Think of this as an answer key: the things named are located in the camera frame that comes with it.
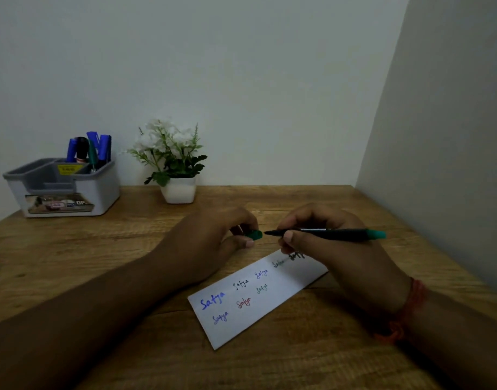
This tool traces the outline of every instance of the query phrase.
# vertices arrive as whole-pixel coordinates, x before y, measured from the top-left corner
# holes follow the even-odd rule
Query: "black pen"
[[[362,242],[386,237],[383,231],[367,228],[288,228],[284,230],[265,231],[267,236],[283,236],[288,230],[307,232],[319,238],[332,241]]]

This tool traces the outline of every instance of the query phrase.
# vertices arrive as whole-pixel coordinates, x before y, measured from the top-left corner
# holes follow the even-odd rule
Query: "desk organizer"
[[[24,216],[98,216],[120,197],[115,161],[90,164],[40,158],[3,174]]]

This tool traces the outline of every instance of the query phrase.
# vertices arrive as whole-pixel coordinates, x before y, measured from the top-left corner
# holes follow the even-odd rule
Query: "wood grain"
[[[245,206],[262,230],[319,202],[385,230],[384,247],[408,274],[497,319],[497,294],[349,186],[199,187],[191,205],[168,205],[156,187],[124,187],[100,217],[0,222],[0,321],[152,249],[183,216]],[[437,389],[447,379],[413,350],[382,345],[368,317],[330,275],[213,351],[187,296],[277,250],[270,236],[200,285],[162,301],[81,380],[78,389]]]

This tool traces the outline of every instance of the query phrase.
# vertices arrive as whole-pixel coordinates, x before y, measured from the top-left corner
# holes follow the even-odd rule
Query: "red thread bracelet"
[[[405,332],[403,327],[411,319],[414,311],[424,304],[426,298],[427,288],[421,281],[411,278],[411,291],[409,291],[408,299],[404,306],[395,314],[394,320],[389,322],[391,335],[375,334],[375,338],[391,344],[404,339]]]

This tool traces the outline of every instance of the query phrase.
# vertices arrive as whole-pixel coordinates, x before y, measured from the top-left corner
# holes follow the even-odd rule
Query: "yellow label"
[[[85,164],[57,164],[57,168],[59,169],[59,174],[61,175],[71,175],[78,170],[80,170],[82,167],[84,167]]]

